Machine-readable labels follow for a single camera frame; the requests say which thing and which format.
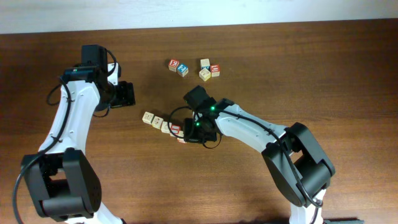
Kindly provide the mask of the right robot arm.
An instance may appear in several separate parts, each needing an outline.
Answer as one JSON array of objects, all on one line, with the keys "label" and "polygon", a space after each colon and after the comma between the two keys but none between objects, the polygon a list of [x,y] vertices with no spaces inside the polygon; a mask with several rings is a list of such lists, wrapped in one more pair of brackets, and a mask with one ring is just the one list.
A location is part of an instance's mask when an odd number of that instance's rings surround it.
[{"label": "right robot arm", "polygon": [[186,142],[205,144],[222,136],[235,138],[261,153],[280,193],[290,202],[290,223],[324,223],[323,198],[335,167],[302,123],[272,124],[235,102],[216,101],[202,86],[183,99],[193,116],[184,121]]}]

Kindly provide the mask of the red number 1 block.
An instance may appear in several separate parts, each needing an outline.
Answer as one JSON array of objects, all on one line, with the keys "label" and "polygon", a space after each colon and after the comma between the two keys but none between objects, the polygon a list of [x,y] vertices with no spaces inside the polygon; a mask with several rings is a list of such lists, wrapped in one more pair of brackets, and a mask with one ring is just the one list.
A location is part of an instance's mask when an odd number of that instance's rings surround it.
[{"label": "red number 1 block", "polygon": [[176,136],[183,137],[183,131],[180,126],[172,124],[170,128],[171,128],[170,135],[172,137],[176,137]]}]

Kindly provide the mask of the blue number 2 block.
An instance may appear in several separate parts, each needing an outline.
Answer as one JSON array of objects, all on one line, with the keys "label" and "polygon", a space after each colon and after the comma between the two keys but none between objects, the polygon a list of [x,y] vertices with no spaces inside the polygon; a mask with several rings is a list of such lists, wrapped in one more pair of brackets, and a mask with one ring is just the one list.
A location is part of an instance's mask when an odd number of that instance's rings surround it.
[{"label": "blue number 2 block", "polygon": [[181,76],[181,77],[185,77],[187,75],[187,73],[189,72],[188,67],[181,63],[178,65],[177,67],[177,73]]}]

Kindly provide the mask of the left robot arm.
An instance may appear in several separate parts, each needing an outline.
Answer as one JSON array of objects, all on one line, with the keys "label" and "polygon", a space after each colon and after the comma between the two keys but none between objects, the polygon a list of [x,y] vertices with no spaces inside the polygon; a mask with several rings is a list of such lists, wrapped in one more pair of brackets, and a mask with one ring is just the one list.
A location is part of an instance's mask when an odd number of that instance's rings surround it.
[{"label": "left robot arm", "polygon": [[27,185],[37,214],[65,223],[124,223],[102,201],[101,183],[85,156],[92,117],[135,105],[132,83],[119,81],[121,66],[109,63],[112,53],[100,45],[84,45],[81,63],[60,76],[60,101],[52,127],[38,153],[25,155],[12,193],[16,220],[20,182]]}]

